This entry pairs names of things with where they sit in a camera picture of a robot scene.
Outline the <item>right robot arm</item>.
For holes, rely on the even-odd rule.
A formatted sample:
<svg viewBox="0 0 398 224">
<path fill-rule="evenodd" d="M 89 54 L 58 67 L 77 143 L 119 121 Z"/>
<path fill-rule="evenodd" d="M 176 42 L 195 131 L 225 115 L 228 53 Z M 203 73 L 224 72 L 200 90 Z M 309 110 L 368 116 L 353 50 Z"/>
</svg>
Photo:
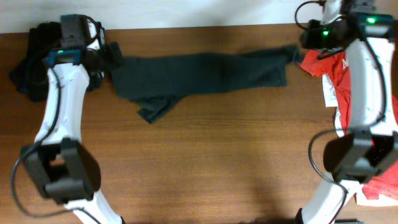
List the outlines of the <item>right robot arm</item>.
<svg viewBox="0 0 398 224">
<path fill-rule="evenodd" d="M 322 181 L 296 223 L 335 223 L 364 184 L 397 161 L 397 124 L 392 111 L 391 62 L 394 19 L 386 14 L 342 14 L 303 34 L 306 49 L 344 49 L 350 69 L 351 119 L 345 135 L 328 142 L 325 172 L 313 165 Z"/>
</svg>

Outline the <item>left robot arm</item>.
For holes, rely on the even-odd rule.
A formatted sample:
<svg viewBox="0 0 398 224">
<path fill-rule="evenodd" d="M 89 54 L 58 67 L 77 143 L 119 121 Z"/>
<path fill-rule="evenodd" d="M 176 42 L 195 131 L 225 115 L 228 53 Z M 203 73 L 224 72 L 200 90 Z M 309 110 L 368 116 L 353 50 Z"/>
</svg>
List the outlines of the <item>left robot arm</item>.
<svg viewBox="0 0 398 224">
<path fill-rule="evenodd" d="M 100 167 L 81 140 L 83 102 L 90 82 L 88 68 L 99 72 L 123 64 L 119 45 L 99 49 L 55 49 L 44 58 L 49 92 L 44 119 L 33 145 L 21 149 L 23 165 L 39 194 L 63 205 L 82 223 L 124 223 L 101 187 Z"/>
</svg>

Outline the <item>dark green t-shirt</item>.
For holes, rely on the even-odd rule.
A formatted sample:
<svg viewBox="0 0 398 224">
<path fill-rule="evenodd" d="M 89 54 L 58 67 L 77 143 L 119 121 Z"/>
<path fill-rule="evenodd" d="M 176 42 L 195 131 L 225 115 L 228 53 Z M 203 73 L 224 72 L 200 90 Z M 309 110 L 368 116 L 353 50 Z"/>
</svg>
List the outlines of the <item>dark green t-shirt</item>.
<svg viewBox="0 0 398 224">
<path fill-rule="evenodd" d="M 190 95 L 286 86 L 286 66 L 302 61 L 294 45 L 245 54 L 126 57 L 111 79 L 118 96 L 137 103 L 141 118 L 152 124 Z"/>
</svg>

